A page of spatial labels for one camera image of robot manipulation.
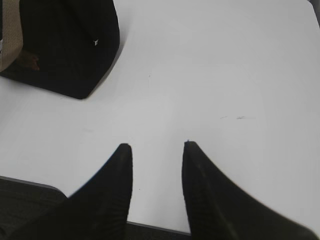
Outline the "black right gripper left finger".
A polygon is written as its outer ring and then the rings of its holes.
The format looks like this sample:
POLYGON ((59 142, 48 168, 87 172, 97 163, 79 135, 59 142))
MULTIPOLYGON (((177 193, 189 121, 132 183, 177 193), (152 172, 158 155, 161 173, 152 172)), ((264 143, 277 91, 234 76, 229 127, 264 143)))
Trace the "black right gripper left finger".
POLYGON ((132 197, 132 148, 120 144, 100 170, 37 224, 39 240, 121 240, 132 197))

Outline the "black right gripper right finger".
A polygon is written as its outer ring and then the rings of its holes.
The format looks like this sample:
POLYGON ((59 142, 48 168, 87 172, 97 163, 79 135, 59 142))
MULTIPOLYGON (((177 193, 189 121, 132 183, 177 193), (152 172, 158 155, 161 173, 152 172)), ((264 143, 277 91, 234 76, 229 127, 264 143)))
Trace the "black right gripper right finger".
POLYGON ((193 240, 317 240, 232 182, 198 144, 186 141, 182 189, 193 240))

